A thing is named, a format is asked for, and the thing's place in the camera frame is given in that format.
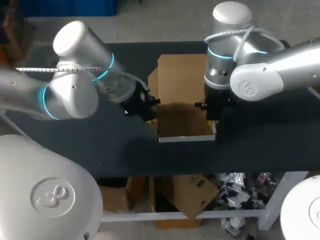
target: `white table frame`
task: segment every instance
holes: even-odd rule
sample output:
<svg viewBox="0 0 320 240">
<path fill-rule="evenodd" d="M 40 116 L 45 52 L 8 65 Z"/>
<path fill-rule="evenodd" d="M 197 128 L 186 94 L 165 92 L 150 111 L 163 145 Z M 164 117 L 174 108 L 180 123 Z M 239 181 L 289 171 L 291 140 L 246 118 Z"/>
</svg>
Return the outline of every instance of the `white table frame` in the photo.
<svg viewBox="0 0 320 240">
<path fill-rule="evenodd" d="M 0 116 L 21 135 L 28 137 L 21 131 L 5 114 L 0 112 Z M 260 231 L 267 231 L 271 228 L 277 217 L 280 215 L 282 203 L 289 191 L 298 183 L 303 181 L 308 171 L 288 171 L 284 174 L 278 187 L 275 189 L 271 199 L 265 209 L 258 210 L 221 210 L 204 211 L 197 216 L 197 219 L 216 219 L 230 217 L 257 217 L 258 228 Z M 150 221 L 150 220 L 169 220 L 186 219 L 182 212 L 145 212 L 145 213 L 113 213 L 104 214 L 101 218 L 102 223 L 106 222 L 126 222 L 126 221 Z"/>
</svg>

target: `black table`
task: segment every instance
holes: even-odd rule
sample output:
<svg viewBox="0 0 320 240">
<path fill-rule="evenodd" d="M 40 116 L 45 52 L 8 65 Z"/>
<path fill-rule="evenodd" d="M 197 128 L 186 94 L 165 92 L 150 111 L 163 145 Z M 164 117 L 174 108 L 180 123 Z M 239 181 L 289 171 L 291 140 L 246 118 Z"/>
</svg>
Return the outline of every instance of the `black table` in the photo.
<svg viewBox="0 0 320 240">
<path fill-rule="evenodd" d="M 127 71 L 147 82 L 161 54 L 205 54 L 204 42 L 106 44 Z M 54 67 L 52 47 L 38 47 L 27 67 Z M 30 73 L 42 80 L 45 73 Z M 148 124 L 127 117 L 104 96 L 86 119 L 39 121 L 7 117 L 44 147 L 87 169 L 95 178 L 226 172 L 319 171 L 320 100 L 307 89 L 226 108 L 215 142 L 157 143 Z"/>
</svg>

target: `lower shelf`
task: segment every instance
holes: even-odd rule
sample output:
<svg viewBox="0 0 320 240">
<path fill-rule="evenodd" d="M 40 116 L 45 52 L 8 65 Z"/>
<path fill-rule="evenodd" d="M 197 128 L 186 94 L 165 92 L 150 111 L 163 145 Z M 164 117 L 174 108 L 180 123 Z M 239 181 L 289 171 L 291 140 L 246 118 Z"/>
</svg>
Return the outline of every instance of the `lower shelf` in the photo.
<svg viewBox="0 0 320 240">
<path fill-rule="evenodd" d="M 199 214 L 197 219 L 217 219 L 231 217 L 260 217 L 266 212 L 265 209 L 258 210 L 221 210 L 204 211 Z M 127 222 L 127 221 L 149 221 L 167 219 L 186 219 L 182 212 L 148 212 L 148 213 L 111 213 L 104 214 L 101 222 Z"/>
</svg>

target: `table leg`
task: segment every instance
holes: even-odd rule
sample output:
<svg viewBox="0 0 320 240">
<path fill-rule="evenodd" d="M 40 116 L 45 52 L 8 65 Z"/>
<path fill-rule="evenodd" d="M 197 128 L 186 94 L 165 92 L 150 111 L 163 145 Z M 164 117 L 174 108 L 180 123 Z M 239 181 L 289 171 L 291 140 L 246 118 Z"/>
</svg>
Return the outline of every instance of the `table leg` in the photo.
<svg viewBox="0 0 320 240">
<path fill-rule="evenodd" d="M 280 215 L 282 203 L 287 194 L 295 185 L 303 181 L 307 174 L 307 171 L 287 171 L 284 174 L 268 204 L 265 206 L 265 214 L 258 217 L 258 228 L 260 231 L 267 231 L 271 228 Z"/>
</svg>

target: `plastic bag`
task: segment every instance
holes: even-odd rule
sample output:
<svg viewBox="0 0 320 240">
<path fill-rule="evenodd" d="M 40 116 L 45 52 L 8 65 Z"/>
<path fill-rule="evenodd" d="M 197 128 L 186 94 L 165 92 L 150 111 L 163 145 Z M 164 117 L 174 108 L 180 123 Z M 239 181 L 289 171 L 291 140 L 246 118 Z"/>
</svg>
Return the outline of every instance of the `plastic bag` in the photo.
<svg viewBox="0 0 320 240">
<path fill-rule="evenodd" d="M 220 188 L 213 203 L 214 210 L 262 209 L 268 203 L 279 181 L 269 172 L 229 172 L 215 174 L 211 181 Z M 245 217 L 221 219 L 221 225 L 234 238 L 241 235 Z"/>
</svg>

